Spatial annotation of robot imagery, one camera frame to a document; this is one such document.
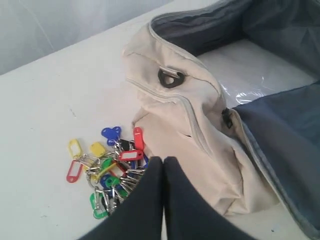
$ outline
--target canvas bag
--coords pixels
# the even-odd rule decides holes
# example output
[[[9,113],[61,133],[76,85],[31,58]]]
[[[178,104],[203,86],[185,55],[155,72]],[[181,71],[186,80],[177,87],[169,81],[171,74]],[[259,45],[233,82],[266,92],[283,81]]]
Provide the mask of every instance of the canvas bag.
[[[319,76],[319,12],[316,0],[220,1],[156,17],[125,48],[126,77],[142,105],[134,124],[143,128],[149,154],[177,157],[221,214],[267,209],[280,194],[238,112],[225,110],[221,85],[195,56],[249,38]],[[183,84],[164,87],[163,73],[183,75]]]

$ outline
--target table surface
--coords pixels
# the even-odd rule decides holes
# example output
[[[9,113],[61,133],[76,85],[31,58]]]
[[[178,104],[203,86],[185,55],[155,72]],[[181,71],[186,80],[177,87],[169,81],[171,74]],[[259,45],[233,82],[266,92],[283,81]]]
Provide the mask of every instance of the table surface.
[[[140,104],[125,82],[124,45],[156,15],[212,2],[176,0],[0,76],[0,239],[76,239],[100,223],[86,179],[66,182],[69,140],[88,153],[111,126],[132,139]],[[229,219],[259,239],[306,239],[280,205]]]

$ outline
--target zipper pull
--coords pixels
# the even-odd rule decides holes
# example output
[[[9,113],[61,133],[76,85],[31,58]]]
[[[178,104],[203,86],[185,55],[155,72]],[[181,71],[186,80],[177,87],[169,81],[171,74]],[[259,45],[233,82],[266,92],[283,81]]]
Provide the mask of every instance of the zipper pull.
[[[230,110],[229,110],[229,108],[223,109],[221,114],[222,114],[222,119],[223,119],[224,123],[226,124],[228,129],[230,129],[233,126],[233,123],[232,123],[232,120],[230,118]]]

